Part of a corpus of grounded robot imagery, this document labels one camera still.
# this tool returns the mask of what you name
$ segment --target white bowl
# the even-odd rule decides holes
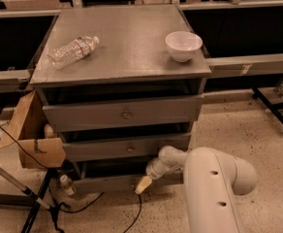
[[[166,37],[165,43],[174,60],[186,62],[201,48],[203,41],[200,36],[191,32],[176,31]]]

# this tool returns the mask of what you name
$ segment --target white robotic arm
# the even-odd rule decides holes
[[[149,162],[136,193],[174,168],[184,166],[183,177],[190,230],[193,233],[241,233],[244,227],[234,195],[251,192],[257,183],[253,166],[211,148],[182,151],[160,149]]]

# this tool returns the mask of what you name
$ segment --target cardboard box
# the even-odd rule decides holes
[[[17,140],[19,159],[23,168],[44,168],[28,154],[48,168],[61,167],[66,157],[60,138],[45,139],[47,119],[43,104],[34,90],[20,98],[6,131]],[[15,141],[3,132],[0,148]]]

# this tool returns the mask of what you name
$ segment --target cabinet top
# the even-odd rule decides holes
[[[34,87],[122,83],[210,76],[199,50],[178,63],[167,52],[165,38],[190,26],[175,5],[106,6],[63,10],[55,22],[34,71]],[[78,36],[98,36],[90,56],[56,70],[47,53]]]

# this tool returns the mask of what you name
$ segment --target clear plastic bottle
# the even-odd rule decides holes
[[[66,46],[51,50],[47,57],[56,69],[61,69],[90,55],[99,44],[100,40],[96,36],[80,36]]]
[[[63,189],[66,195],[73,196],[76,193],[73,180],[69,178],[66,174],[61,174],[59,181],[61,188]]]

